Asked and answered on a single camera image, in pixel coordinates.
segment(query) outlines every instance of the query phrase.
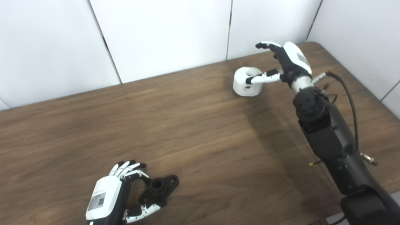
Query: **wooden table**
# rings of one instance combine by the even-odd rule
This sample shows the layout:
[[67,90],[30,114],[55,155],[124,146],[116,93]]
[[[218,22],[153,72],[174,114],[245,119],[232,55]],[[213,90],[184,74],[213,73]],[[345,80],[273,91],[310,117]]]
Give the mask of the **wooden table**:
[[[380,162],[369,168],[388,192],[400,190],[400,121],[320,45],[300,48],[314,75],[331,70],[348,84],[361,149]],[[137,224],[305,225],[339,212],[325,167],[308,166],[316,157],[294,94],[277,82],[236,95],[242,66],[279,67],[266,52],[0,112],[1,224],[85,224],[96,181],[130,159],[152,177],[180,178],[168,205]],[[344,90],[325,81],[352,127]],[[133,187],[136,202],[144,185]]]

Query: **bolt hole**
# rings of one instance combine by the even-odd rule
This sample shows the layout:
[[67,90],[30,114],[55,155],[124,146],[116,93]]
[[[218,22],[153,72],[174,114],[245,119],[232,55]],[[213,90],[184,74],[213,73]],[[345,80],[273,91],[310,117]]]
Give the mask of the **bolt hole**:
[[153,180],[152,186],[154,189],[159,189],[162,186],[162,181],[159,179]]

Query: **metal connector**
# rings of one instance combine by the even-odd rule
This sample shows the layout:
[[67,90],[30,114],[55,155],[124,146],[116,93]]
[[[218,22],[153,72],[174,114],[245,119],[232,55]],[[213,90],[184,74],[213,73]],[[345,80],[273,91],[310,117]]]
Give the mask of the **metal connector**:
[[326,73],[323,72],[322,74],[316,76],[316,77],[312,80],[312,83],[313,83],[313,84],[316,84],[316,83],[318,83],[320,80],[322,80],[322,78],[324,78],[324,77],[326,77]]
[[365,160],[368,164],[372,164],[372,165],[374,165],[374,166],[377,166],[377,165],[378,165],[378,162],[375,161],[374,158],[369,157],[368,155],[366,155],[366,154],[364,154],[364,153],[361,153],[361,152],[360,152],[360,156],[361,156],[361,158],[362,158],[363,160]]

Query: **white cylindrical object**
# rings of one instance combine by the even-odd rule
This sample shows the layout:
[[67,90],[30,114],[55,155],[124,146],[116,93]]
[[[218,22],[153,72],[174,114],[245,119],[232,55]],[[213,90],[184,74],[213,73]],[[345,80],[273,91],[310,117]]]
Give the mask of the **white cylindrical object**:
[[240,96],[256,96],[261,92],[262,84],[246,84],[246,79],[261,74],[255,67],[241,67],[235,72],[233,90]]

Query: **label sticker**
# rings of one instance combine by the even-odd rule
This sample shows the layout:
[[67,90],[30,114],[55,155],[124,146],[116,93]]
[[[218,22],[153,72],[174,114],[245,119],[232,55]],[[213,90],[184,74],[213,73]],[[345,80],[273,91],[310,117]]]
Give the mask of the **label sticker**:
[[106,193],[101,193],[99,195],[95,195],[90,199],[88,211],[100,208],[104,205],[104,198]]

